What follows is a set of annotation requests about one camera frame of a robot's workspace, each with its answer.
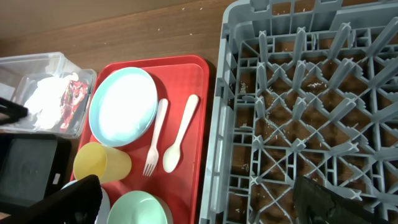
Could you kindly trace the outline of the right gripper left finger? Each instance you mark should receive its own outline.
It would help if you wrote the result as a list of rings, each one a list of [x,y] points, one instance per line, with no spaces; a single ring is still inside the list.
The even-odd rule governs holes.
[[[2,224],[94,223],[103,193],[96,175],[88,175],[27,210],[1,219]]]

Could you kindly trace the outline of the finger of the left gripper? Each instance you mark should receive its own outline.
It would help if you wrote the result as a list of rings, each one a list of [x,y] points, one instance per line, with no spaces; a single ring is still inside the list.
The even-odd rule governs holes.
[[[16,123],[27,115],[27,108],[1,98],[1,125]]]

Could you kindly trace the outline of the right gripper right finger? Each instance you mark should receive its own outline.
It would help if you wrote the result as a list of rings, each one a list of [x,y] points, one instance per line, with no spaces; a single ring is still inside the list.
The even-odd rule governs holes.
[[[293,201],[300,224],[390,224],[304,176],[296,178]]]

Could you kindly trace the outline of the yellow plastic cup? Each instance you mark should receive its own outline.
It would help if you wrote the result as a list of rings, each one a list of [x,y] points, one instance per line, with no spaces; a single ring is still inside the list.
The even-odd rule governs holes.
[[[82,146],[73,161],[73,175],[76,180],[96,175],[101,184],[124,179],[131,168],[129,154],[98,142],[89,142]]]

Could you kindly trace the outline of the red snack wrapper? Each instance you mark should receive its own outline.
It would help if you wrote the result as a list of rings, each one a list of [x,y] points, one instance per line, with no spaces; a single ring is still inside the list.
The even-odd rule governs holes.
[[[70,80],[62,96],[61,106],[61,125],[60,130],[66,131],[74,117],[75,111],[79,107],[88,93],[88,85],[83,82]]]

